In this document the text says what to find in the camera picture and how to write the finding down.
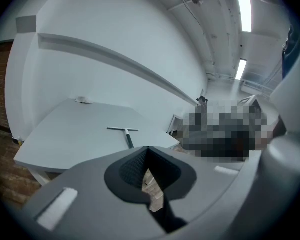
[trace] ceiling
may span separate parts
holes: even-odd
[[[252,31],[241,31],[238,0],[157,0],[184,28],[208,76],[234,78],[247,60],[242,80],[270,94],[282,79],[282,49],[290,27],[284,8],[251,0]]]

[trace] ceiling light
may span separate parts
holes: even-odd
[[[241,12],[242,31],[251,32],[252,29],[252,12],[250,0],[239,0]]]
[[[247,61],[245,59],[240,59],[240,63],[239,63],[239,67],[238,67],[238,71],[236,73],[235,79],[241,80],[241,77],[245,71],[246,65],[247,65]]]

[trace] floor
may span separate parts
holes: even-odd
[[[0,197],[3,202],[21,209],[41,185],[25,167],[15,164],[14,157],[19,148],[18,144],[13,143],[10,133],[0,130]],[[174,150],[186,153],[180,145]],[[51,179],[57,176],[57,174],[49,173]],[[144,176],[142,191],[151,196],[149,209],[156,212],[163,207],[164,193],[156,180],[149,185],[146,184],[151,177],[151,172],[148,170]]]
[[[177,134],[174,133],[172,135],[172,137],[177,139]],[[178,146],[174,147],[173,150],[190,155],[189,151],[183,149],[180,144]],[[151,184],[149,184],[149,185],[146,184],[146,181],[149,178],[151,179],[152,177],[153,176],[152,176],[151,172],[148,170],[143,179],[142,191],[145,193],[148,193],[150,195],[151,205],[150,205],[149,209],[153,212],[156,212],[164,206],[164,193],[160,189],[160,187],[155,179],[151,182]]]

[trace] table leg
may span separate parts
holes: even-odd
[[[41,184],[41,186],[44,186],[48,184],[51,179],[49,176],[42,170],[34,170],[34,169],[29,169],[29,172],[32,174],[32,176]]]

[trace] pixelated area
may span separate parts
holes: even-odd
[[[198,105],[188,113],[177,131],[183,149],[196,157],[215,161],[244,161],[249,151],[267,144],[267,116],[258,103],[240,106],[237,101]]]

